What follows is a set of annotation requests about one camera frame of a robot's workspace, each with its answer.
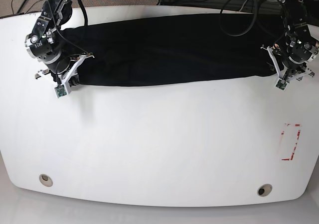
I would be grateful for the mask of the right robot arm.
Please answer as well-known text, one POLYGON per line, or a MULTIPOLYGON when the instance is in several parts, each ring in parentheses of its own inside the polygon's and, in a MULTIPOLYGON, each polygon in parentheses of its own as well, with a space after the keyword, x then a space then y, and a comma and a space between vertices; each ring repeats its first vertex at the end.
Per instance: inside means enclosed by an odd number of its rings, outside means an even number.
MULTIPOLYGON (((77 1, 84 16, 84 38, 88 16, 82 0, 77 1)), ((58 84, 69 73, 76 58, 89 54, 79 45, 80 40, 71 41, 61 31, 61 26, 69 21, 72 12, 72 0, 46 0, 31 34, 25 39, 25 47, 30 56, 43 62, 58 84)))

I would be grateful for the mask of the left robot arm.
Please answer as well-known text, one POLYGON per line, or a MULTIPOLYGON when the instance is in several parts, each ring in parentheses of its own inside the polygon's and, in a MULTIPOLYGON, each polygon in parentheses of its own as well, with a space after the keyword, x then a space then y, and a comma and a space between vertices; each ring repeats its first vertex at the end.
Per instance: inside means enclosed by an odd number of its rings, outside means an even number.
POLYGON ((312 37, 308 27, 307 9, 312 0, 276 1, 282 8, 284 34, 267 51, 278 76, 276 87, 283 90, 292 80, 314 76, 307 64, 318 56, 319 41, 312 37))

